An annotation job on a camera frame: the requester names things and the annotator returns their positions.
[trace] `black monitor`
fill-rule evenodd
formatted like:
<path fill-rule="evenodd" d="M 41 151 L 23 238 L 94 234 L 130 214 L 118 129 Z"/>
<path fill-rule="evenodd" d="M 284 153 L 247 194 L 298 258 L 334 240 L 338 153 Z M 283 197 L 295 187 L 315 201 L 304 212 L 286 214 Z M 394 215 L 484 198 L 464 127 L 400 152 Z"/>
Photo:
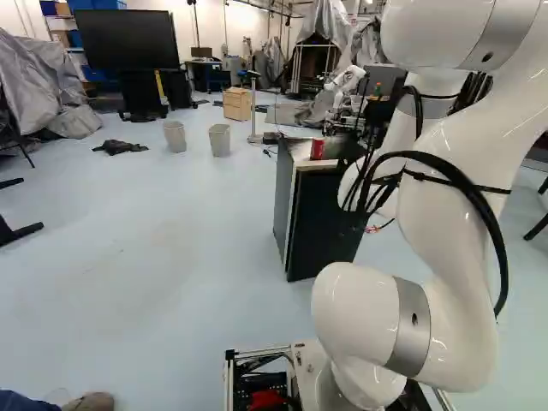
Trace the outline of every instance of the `black monitor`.
<path fill-rule="evenodd" d="M 190 48 L 191 57 L 213 57 L 213 49 L 211 47 L 191 47 Z"/>
<path fill-rule="evenodd" d="M 76 10 L 76 24 L 93 69 L 180 67 L 171 15 L 161 10 Z"/>

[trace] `red component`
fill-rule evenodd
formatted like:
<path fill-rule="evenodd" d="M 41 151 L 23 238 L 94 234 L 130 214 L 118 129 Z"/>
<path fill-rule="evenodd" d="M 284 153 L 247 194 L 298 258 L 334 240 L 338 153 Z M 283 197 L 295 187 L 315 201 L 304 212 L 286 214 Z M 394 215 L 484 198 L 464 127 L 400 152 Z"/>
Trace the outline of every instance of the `red component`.
<path fill-rule="evenodd" d="M 321 160 L 324 156 L 325 140 L 321 137 L 314 137 L 312 140 L 312 149 L 310 150 L 311 160 Z"/>
<path fill-rule="evenodd" d="M 249 407 L 249 411 L 283 404 L 285 404 L 285 400 L 277 393 L 277 391 L 257 391 L 253 393 L 253 402 Z"/>

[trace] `red can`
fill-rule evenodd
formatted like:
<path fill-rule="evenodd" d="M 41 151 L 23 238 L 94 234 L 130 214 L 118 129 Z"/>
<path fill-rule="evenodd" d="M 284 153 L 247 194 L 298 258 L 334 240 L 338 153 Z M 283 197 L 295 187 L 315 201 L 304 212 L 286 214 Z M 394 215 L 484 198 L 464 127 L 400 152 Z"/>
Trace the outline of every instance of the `red can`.
<path fill-rule="evenodd" d="M 311 160 L 321 160 L 324 156 L 325 138 L 314 137 L 312 139 L 312 149 L 310 150 Z"/>

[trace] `gray trash can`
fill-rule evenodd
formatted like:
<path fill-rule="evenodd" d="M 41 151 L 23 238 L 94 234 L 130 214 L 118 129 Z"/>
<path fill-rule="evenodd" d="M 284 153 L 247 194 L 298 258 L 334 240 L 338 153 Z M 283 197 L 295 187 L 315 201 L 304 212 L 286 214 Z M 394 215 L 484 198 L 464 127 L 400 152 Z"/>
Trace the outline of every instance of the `gray trash can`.
<path fill-rule="evenodd" d="M 214 157 L 226 157 L 230 155 L 230 126 L 228 124 L 215 124 L 209 128 L 209 142 Z"/>
<path fill-rule="evenodd" d="M 187 150 L 185 128 L 181 122 L 164 122 L 164 136 L 172 152 L 185 152 Z"/>

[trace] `shoe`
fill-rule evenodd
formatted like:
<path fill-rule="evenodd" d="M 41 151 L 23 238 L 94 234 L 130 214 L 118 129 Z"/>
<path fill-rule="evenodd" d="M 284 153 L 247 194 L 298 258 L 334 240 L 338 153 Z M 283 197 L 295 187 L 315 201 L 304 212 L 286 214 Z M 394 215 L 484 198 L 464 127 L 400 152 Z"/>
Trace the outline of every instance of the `shoe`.
<path fill-rule="evenodd" d="M 61 407 L 62 411 L 114 411 L 114 397 L 107 392 L 90 392 Z"/>

